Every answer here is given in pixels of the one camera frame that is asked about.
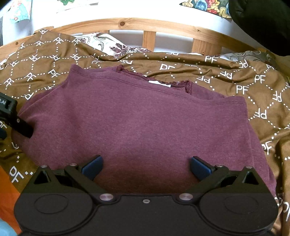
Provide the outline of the maroon long-sleeve top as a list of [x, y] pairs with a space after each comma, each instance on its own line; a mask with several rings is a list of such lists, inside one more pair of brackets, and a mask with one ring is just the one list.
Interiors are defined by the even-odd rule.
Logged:
[[34, 128], [11, 137], [37, 165], [62, 169], [100, 155], [95, 181], [121, 193], [178, 193], [196, 179], [189, 161], [240, 171], [253, 166], [269, 190], [276, 180], [248, 121], [245, 99], [190, 81], [150, 83], [122, 66], [70, 68], [67, 79], [26, 102], [19, 115]]

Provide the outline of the brown PF patterned blanket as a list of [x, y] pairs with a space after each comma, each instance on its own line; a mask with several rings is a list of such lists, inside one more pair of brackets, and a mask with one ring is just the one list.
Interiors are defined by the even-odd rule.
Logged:
[[23, 105], [64, 81], [72, 64], [85, 69], [122, 65], [147, 78], [191, 81], [225, 96], [244, 97], [276, 179], [276, 235], [289, 235], [289, 77], [259, 51], [223, 56], [133, 53], [115, 58], [74, 36], [42, 29], [1, 57], [1, 92]]

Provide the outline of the orange and blue blanket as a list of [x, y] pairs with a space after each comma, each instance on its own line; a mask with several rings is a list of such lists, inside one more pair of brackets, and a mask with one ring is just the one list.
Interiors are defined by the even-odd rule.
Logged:
[[18, 235], [21, 229], [14, 216], [14, 206], [20, 193], [1, 167], [1, 235]]

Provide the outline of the small curled anime poster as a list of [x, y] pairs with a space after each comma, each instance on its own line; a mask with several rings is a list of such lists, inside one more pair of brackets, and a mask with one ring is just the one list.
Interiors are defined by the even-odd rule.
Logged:
[[30, 20], [32, 0], [11, 1], [8, 9], [8, 18], [11, 23]]

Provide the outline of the anime girl poster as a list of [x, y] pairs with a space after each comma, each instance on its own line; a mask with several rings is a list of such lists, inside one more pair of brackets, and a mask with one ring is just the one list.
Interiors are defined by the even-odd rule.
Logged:
[[59, 0], [63, 5], [68, 5], [69, 3], [73, 3], [74, 0]]

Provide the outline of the black puffer jacket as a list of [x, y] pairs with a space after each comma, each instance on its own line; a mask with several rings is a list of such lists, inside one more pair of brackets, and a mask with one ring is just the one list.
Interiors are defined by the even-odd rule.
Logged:
[[279, 56], [289, 55], [289, 1], [229, 1], [233, 21]]

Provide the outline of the colourful landscape poster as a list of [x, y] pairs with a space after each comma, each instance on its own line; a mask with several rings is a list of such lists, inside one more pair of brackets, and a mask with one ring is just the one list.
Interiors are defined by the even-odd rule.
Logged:
[[180, 5], [231, 19], [228, 0], [189, 0], [181, 2]]

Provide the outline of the wooden bed frame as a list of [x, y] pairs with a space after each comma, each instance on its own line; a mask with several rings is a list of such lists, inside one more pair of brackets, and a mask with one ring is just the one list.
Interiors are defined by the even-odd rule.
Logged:
[[112, 30], [142, 30], [142, 46], [149, 50], [154, 50], [156, 33], [171, 33], [179, 36], [185, 36], [193, 39], [192, 52], [202, 55], [220, 54], [222, 48], [234, 52], [243, 52], [247, 50], [265, 51], [262, 46], [251, 46], [240, 40], [216, 32], [187, 24], [173, 23], [161, 20], [151, 20], [142, 18], [108, 18], [89, 20], [79, 23], [73, 23], [58, 28], [53, 26], [45, 27], [45, 30], [55, 31], [64, 34], [76, 33], [109, 33]]

